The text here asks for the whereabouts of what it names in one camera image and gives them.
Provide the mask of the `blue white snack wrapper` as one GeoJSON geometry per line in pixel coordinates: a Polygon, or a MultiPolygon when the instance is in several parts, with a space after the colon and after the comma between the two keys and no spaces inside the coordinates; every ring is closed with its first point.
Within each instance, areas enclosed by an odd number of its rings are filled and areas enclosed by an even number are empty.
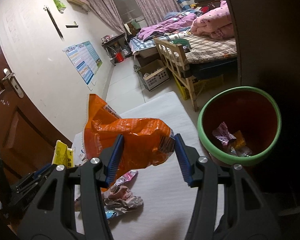
{"type": "Polygon", "coordinates": [[[108,209],[105,209],[105,214],[107,220],[113,219],[120,215],[120,213],[117,210],[108,210],[108,209]]]}

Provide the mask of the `brown paper ball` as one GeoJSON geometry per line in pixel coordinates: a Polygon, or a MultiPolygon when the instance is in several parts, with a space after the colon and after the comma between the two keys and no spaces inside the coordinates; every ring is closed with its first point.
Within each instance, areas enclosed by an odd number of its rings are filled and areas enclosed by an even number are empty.
{"type": "Polygon", "coordinates": [[[103,193],[103,201],[108,210],[116,210],[122,213],[143,206],[143,199],[140,196],[135,196],[125,185],[113,185],[103,193]]]}

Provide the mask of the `yellow small box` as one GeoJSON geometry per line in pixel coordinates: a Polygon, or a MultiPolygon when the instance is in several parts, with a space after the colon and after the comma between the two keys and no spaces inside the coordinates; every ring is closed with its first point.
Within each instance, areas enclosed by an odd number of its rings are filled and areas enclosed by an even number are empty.
{"type": "Polygon", "coordinates": [[[67,144],[60,140],[57,140],[52,164],[64,165],[66,168],[73,168],[75,166],[73,149],[69,148],[67,144]]]}

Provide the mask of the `orange snack bag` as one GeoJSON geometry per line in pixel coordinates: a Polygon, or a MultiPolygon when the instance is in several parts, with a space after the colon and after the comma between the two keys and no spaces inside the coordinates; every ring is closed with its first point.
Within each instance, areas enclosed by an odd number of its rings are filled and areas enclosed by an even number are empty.
{"type": "Polygon", "coordinates": [[[164,163],[174,151],[173,130],[155,118],[121,118],[98,95],[90,94],[83,144],[88,159],[99,157],[118,135],[124,148],[115,178],[130,170],[164,163]]]}

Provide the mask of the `white blue milk carton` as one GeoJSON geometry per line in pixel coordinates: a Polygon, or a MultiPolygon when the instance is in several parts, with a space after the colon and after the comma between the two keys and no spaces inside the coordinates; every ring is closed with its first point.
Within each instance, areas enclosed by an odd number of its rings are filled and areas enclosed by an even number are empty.
{"type": "Polygon", "coordinates": [[[81,166],[86,159],[83,143],[83,132],[75,135],[71,148],[74,151],[74,164],[75,166],[81,166]]]}

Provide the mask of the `pink snack wrapper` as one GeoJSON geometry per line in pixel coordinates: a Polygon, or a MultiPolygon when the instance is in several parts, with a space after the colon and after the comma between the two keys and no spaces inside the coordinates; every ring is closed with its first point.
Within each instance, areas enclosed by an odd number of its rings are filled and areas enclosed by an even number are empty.
{"type": "Polygon", "coordinates": [[[222,122],[215,130],[212,135],[221,143],[223,150],[228,151],[231,148],[231,143],[237,139],[228,131],[228,127],[225,122],[222,122]]]}

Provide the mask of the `green rimmed red trash bin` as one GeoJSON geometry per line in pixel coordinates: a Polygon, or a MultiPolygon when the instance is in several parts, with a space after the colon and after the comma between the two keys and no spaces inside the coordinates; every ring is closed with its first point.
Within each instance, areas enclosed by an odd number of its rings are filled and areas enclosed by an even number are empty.
{"type": "Polygon", "coordinates": [[[204,148],[228,165],[260,163],[273,150],[281,128],[281,113],[275,100],[265,91],[249,86],[231,88],[211,98],[200,111],[197,121],[204,148]],[[223,122],[231,134],[242,132],[252,156],[237,157],[221,150],[221,143],[212,132],[223,122]]]}

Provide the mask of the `brown wooden door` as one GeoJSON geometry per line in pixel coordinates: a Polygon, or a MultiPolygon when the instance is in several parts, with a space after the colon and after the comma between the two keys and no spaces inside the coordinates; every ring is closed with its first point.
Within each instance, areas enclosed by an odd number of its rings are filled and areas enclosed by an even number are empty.
{"type": "Polygon", "coordinates": [[[0,46],[0,156],[12,173],[10,181],[51,163],[55,144],[65,137],[24,94],[21,99],[9,83],[1,83],[3,69],[10,67],[0,46]]]}

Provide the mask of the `yellow plastic crate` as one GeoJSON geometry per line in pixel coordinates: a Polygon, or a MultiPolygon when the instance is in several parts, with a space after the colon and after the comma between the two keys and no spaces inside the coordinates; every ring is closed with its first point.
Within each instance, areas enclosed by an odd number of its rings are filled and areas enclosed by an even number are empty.
{"type": "MultiPolygon", "coordinates": [[[[179,81],[179,79],[175,75],[173,77],[183,100],[190,99],[189,90],[183,85],[182,82],[179,81]]],[[[194,87],[195,95],[198,96],[205,88],[205,81],[204,80],[196,81],[193,83],[193,87],[194,87]]]]}

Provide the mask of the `bed with checkered sheet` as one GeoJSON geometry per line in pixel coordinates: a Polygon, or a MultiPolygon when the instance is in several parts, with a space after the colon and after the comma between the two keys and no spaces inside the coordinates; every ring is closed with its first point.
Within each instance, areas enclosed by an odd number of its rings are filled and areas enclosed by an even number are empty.
{"type": "MultiPolygon", "coordinates": [[[[169,12],[163,21],[176,17],[177,15],[187,15],[189,13],[194,13],[199,17],[219,7],[220,3],[221,0],[217,0],[217,5],[214,8],[207,7],[201,10],[190,8],[180,12],[169,12]]],[[[191,26],[178,29],[172,33],[155,35],[145,42],[136,37],[137,33],[135,37],[130,39],[129,45],[134,55],[145,59],[152,55],[159,54],[154,42],[155,38],[174,44],[182,44],[186,59],[189,62],[189,70],[186,71],[187,76],[193,75],[197,78],[203,78],[205,76],[215,76],[237,69],[237,48],[234,37],[225,40],[215,40],[209,36],[193,35],[190,32],[190,28],[191,26]]]]}

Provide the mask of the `cardboard box on floor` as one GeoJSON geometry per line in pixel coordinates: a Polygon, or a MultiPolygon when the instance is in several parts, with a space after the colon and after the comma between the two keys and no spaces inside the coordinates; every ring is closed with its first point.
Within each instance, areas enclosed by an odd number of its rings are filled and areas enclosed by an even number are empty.
{"type": "Polygon", "coordinates": [[[138,70],[142,84],[148,91],[152,91],[170,79],[168,68],[161,60],[155,60],[138,70]]]}

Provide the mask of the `red bucket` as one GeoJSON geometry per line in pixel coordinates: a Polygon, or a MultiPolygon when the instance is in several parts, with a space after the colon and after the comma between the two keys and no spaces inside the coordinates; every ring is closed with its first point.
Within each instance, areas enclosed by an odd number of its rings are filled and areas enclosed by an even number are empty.
{"type": "Polygon", "coordinates": [[[122,54],[121,54],[120,52],[118,52],[118,53],[115,55],[115,61],[116,61],[116,63],[123,62],[124,59],[125,59],[125,58],[122,56],[122,54]]]}

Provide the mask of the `dark side table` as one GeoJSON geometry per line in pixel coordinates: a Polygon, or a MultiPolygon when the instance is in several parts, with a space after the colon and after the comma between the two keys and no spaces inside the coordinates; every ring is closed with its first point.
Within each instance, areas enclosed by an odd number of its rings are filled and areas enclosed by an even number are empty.
{"type": "Polygon", "coordinates": [[[111,37],[108,41],[102,42],[102,47],[106,51],[107,55],[110,58],[110,62],[113,65],[116,65],[115,55],[120,52],[125,58],[125,53],[123,52],[125,48],[125,34],[121,33],[120,35],[111,37]]]}

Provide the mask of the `pink folded quilt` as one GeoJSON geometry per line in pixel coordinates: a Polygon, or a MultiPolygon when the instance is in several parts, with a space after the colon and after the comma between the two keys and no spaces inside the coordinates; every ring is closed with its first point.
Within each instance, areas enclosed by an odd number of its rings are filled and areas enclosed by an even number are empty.
{"type": "Polygon", "coordinates": [[[234,28],[230,11],[225,0],[220,6],[196,18],[190,28],[193,35],[209,36],[215,40],[234,37],[234,28]]]}

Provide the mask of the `purple rumpled blanket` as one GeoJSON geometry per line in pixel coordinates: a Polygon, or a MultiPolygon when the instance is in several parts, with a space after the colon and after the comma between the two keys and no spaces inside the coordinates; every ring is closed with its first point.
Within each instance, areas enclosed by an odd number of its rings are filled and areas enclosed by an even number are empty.
{"type": "Polygon", "coordinates": [[[172,33],[181,28],[190,27],[196,18],[197,15],[194,13],[177,15],[158,24],[142,28],[136,37],[145,42],[155,35],[164,35],[165,33],[172,33]]]}

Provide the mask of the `green hanging bag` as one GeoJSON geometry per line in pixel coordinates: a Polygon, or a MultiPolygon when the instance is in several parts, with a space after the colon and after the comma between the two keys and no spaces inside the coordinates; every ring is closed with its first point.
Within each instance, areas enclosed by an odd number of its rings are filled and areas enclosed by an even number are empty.
{"type": "Polygon", "coordinates": [[[64,11],[65,11],[65,9],[66,9],[65,4],[64,4],[61,0],[53,0],[53,2],[54,2],[54,4],[55,4],[57,10],[58,10],[61,14],[63,14],[64,11]]]}

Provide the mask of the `blue white striped pillow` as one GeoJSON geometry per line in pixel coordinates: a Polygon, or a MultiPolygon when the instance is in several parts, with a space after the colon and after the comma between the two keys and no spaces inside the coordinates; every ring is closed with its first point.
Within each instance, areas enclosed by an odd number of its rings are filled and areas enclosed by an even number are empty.
{"type": "Polygon", "coordinates": [[[187,10],[191,8],[191,1],[190,0],[177,0],[177,3],[180,5],[182,10],[187,10]]]}

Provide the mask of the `blue wall poster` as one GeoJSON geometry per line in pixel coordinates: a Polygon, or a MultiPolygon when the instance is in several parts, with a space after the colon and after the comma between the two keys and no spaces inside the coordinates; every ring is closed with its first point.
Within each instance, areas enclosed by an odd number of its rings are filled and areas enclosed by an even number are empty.
{"type": "Polygon", "coordinates": [[[88,86],[93,90],[96,85],[96,74],[102,65],[102,60],[90,41],[85,41],[64,50],[77,72],[88,86]]]}

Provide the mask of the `wooden bed rail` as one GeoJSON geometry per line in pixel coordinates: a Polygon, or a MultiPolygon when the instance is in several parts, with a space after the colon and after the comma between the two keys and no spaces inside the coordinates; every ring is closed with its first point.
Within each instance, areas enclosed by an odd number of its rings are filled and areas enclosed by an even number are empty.
{"type": "Polygon", "coordinates": [[[159,38],[155,38],[154,42],[162,62],[189,91],[192,108],[195,112],[198,111],[197,95],[193,85],[194,77],[186,75],[186,71],[189,70],[189,62],[186,59],[183,45],[159,38]]]}

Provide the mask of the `wall air conditioner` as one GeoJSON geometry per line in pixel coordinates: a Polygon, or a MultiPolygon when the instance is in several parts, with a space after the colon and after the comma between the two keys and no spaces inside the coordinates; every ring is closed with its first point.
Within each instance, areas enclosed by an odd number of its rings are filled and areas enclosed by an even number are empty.
{"type": "Polygon", "coordinates": [[[80,7],[86,13],[90,12],[90,3],[87,0],[67,0],[67,1],[71,4],[80,7]]]}

